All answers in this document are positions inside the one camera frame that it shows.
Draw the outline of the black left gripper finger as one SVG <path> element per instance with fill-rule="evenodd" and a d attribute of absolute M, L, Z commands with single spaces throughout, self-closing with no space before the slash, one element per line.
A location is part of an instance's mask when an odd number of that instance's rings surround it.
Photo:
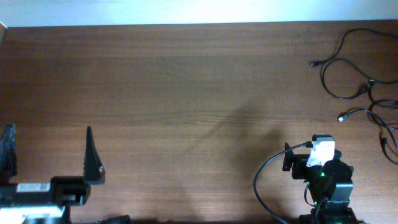
<path fill-rule="evenodd" d="M 16 125 L 7 124 L 1 134 L 1 183 L 17 175 Z"/>
<path fill-rule="evenodd" d="M 86 147 L 83 167 L 83 178 L 91 185 L 105 183 L 105 169 L 95 147 L 92 128 L 86 129 Z"/>

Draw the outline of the black cable white usb plug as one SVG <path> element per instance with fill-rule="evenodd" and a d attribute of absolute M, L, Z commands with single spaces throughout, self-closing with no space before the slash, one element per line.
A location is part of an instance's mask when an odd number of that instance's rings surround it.
<path fill-rule="evenodd" d="M 352 110 L 348 110 L 344 113 L 341 113 L 338 117 L 337 120 L 339 122 L 342 122 L 344 120 L 347 120 L 350 116 L 359 113 L 359 112 L 364 112 L 367 115 L 370 116 L 370 118 L 381 128 L 384 128 L 387 130 L 387 132 L 389 133 L 391 140 L 393 142 L 393 145 L 395 148 L 397 148 L 397 140 L 394 137 L 394 134 L 392 133 L 393 130 L 397 130 L 397 127 L 392 127 L 387 125 L 387 123 L 375 112 L 368 110 L 368 109 L 364 109 L 364 108 L 354 108 Z"/>

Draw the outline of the black cable gold plug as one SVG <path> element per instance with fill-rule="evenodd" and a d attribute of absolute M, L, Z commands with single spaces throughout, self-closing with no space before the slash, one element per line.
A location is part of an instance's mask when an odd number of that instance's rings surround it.
<path fill-rule="evenodd" d="M 394 126 L 389 126 L 379 115 L 377 115 L 374 111 L 373 108 L 376 107 L 380 107 L 380 108 L 384 108 L 387 110 L 396 110 L 397 109 L 397 100 L 388 100 L 388 99 L 381 99 L 381 100 L 375 100 L 373 98 L 373 94 L 372 94 L 372 89 L 375 86 L 376 81 L 373 79 L 370 79 L 368 81 L 368 85 L 369 85 L 369 90 L 368 90 L 368 97 L 371 100 L 371 104 L 368 108 L 368 110 L 370 111 L 369 114 L 369 118 L 370 120 L 372 120 L 375 124 L 377 124 L 380 129 L 386 129 L 388 134 L 391 137 L 392 143 L 394 145 L 394 147 L 397 149 L 397 142 L 396 139 L 392 133 L 392 130 L 397 130 L 397 127 Z M 382 132 L 379 133 L 379 141 L 380 141 L 380 145 L 381 145 L 381 149 L 382 149 L 382 153 L 385 155 L 386 159 L 393 163 L 394 165 L 397 165 L 397 161 L 394 161 L 387 153 L 386 148 L 387 148 L 387 138 L 382 136 Z"/>

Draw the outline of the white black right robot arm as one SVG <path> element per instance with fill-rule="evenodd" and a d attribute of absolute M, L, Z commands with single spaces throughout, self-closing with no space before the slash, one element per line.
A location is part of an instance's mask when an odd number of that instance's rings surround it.
<path fill-rule="evenodd" d="M 294 154 L 288 143 L 284 146 L 283 171 L 291 171 L 292 178 L 304 180 L 306 191 L 313 200 L 309 214 L 300 215 L 300 224 L 357 224 L 354 211 L 349 207 L 354 184 L 353 167 L 341 161 L 342 153 L 335 149 L 330 161 L 323 165 L 308 164 L 308 154 Z"/>

